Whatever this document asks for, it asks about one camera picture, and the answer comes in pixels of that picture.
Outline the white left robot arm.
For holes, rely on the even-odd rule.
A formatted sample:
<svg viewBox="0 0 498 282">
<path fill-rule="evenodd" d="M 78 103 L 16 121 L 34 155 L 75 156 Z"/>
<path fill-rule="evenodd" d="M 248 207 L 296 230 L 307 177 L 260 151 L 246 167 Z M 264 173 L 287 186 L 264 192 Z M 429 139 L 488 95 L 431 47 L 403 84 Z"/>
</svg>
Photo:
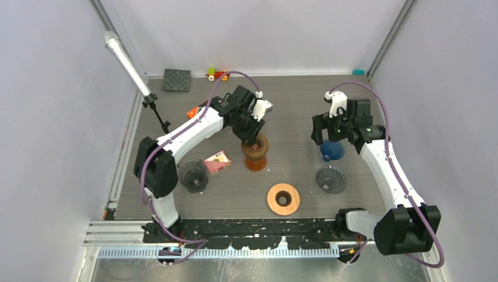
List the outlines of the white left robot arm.
<svg viewBox="0 0 498 282">
<path fill-rule="evenodd" d="M 174 243 L 180 235 L 176 224 L 180 216 L 175 207 L 173 190 L 179 177 L 179 161 L 203 140 L 230 127 L 244 144 L 252 146 L 264 126 L 264 115 L 273 105 L 239 85 L 224 97 L 214 96 L 201 111 L 174 131 L 139 143 L 133 173 L 137 177 L 143 203 L 150 204 L 155 220 L 160 224 L 157 235 L 166 243 Z"/>
</svg>

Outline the coffee paper filter box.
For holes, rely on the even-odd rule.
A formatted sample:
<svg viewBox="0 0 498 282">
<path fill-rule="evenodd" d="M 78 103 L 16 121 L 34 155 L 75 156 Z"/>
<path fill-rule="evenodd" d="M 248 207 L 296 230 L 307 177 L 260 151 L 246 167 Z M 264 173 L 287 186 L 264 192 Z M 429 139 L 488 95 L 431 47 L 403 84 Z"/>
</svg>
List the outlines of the coffee paper filter box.
<svg viewBox="0 0 498 282">
<path fill-rule="evenodd" d="M 192 119 L 194 118 L 196 115 L 198 115 L 199 113 L 201 113 L 203 111 L 203 109 L 206 107 L 206 104 L 207 104 L 207 100 L 205 100 L 203 103 L 195 106 L 194 108 L 192 108 L 191 110 L 189 110 L 186 115 L 189 119 Z"/>
</svg>

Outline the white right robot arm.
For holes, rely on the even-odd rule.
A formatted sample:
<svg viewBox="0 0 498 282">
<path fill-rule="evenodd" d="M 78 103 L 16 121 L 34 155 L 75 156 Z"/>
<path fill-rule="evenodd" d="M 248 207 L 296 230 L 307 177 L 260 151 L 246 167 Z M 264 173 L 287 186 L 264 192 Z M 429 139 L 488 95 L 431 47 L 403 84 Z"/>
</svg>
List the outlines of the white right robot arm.
<svg viewBox="0 0 498 282">
<path fill-rule="evenodd" d="M 417 194 L 404 175 L 393 152 L 383 125 L 374 125 L 369 99 L 341 98 L 337 94 L 326 99 L 329 112 L 312 118 L 312 140 L 321 145 L 323 131 L 328 140 L 346 139 L 370 168 L 381 191 L 386 213 L 382 217 L 365 209 L 341 209 L 335 225 L 337 237 L 352 240 L 361 234 L 375 242 L 383 255 L 428 252 L 437 232 L 441 213 Z"/>
</svg>

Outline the blue ribbed dripper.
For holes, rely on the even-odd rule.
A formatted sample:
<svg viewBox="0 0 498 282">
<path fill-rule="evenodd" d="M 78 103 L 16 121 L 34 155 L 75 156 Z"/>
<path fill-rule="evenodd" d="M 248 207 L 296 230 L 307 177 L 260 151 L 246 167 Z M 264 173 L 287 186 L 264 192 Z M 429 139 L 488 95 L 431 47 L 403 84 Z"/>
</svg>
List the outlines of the blue ribbed dripper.
<svg viewBox="0 0 498 282">
<path fill-rule="evenodd" d="M 324 140 L 323 144 L 319 146 L 319 150 L 322 154 L 322 159 L 325 162 L 339 160 L 345 154 L 345 147 L 342 143 L 331 142 L 329 140 Z"/>
</svg>

